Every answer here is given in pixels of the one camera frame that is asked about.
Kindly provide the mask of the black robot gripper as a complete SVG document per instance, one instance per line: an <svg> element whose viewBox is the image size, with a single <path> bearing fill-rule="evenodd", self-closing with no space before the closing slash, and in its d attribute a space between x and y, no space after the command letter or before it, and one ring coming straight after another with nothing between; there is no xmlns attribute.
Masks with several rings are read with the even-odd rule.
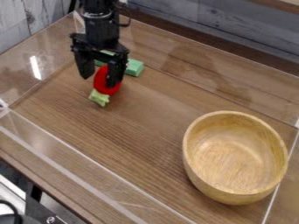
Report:
<svg viewBox="0 0 299 224"><path fill-rule="evenodd" d="M129 54L118 42L118 33L72 33L69 38L80 77L85 80L94 73L94 60L108 62L106 87L113 88L122 80Z"/></svg>

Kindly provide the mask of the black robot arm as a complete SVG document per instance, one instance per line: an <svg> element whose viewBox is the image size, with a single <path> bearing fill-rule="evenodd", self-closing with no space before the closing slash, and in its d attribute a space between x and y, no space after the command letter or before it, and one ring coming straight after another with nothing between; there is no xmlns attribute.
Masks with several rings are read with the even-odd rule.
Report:
<svg viewBox="0 0 299 224"><path fill-rule="evenodd" d="M73 32L70 51L73 52L78 74L86 79L94 73L94 62L106 64L105 87L113 88L122 80L128 62L128 48L118 42L121 24L118 0L78 0L85 32Z"/></svg>

